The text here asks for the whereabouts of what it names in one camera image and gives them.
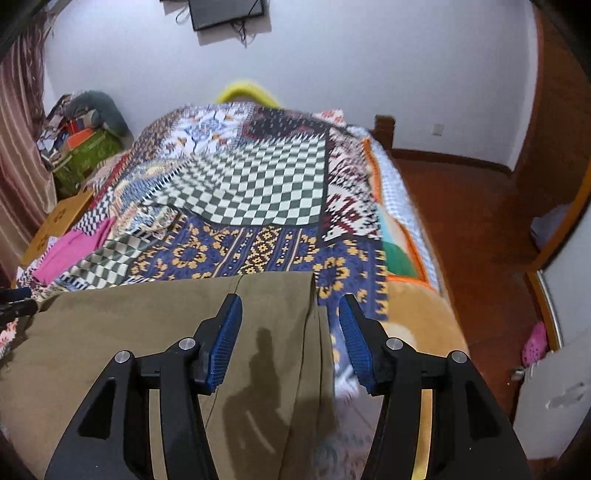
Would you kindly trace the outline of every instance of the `white wall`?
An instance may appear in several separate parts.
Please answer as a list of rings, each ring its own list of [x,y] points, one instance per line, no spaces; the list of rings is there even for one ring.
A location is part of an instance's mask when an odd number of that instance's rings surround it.
[[[53,85],[51,84],[51,79],[47,73],[47,63],[45,63],[43,72],[43,109],[46,114],[51,111],[59,97],[60,96],[56,95],[53,91]]]
[[[591,212],[587,209],[569,240],[544,270],[544,280],[565,345],[574,342],[591,327],[590,245]]]
[[[272,30],[247,49],[229,26],[198,35],[170,9],[72,0],[46,45],[54,94],[102,90],[137,135],[177,106],[251,79],[286,107],[342,108],[366,127],[376,113],[394,115],[397,148],[510,166],[521,149],[537,58],[529,0],[271,0]],[[216,36],[226,38],[210,43]],[[431,134],[435,123],[442,137]]]

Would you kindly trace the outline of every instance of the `power outlet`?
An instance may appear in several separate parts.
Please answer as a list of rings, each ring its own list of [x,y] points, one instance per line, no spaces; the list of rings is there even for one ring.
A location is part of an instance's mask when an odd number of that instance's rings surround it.
[[[435,135],[436,137],[440,137],[443,135],[443,124],[435,124],[433,125],[433,132],[432,135]]]

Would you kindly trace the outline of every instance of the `wooden floor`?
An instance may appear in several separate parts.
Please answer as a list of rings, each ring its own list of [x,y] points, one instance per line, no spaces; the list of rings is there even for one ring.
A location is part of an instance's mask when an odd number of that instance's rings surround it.
[[[524,278],[536,256],[531,216],[504,173],[397,160],[447,275],[470,356],[512,418],[518,384],[509,376],[538,321]]]

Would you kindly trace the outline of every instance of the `pink cloth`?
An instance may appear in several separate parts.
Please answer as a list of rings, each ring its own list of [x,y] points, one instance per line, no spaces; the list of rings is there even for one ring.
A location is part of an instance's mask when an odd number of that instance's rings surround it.
[[[80,230],[70,230],[49,250],[33,276],[44,285],[49,285],[72,265],[102,247],[114,221],[114,217],[103,220],[92,236]]]

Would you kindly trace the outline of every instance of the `khaki pants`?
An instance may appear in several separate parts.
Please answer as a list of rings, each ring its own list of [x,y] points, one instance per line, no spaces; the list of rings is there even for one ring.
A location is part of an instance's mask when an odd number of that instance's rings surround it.
[[[96,377],[117,351],[162,352],[213,317],[227,293],[243,303],[224,383],[200,397],[223,480],[298,479],[332,428],[333,365],[326,311],[311,273],[155,281],[65,293],[35,315],[0,371],[0,423],[42,478]],[[154,475],[165,478],[158,395],[151,395]]]

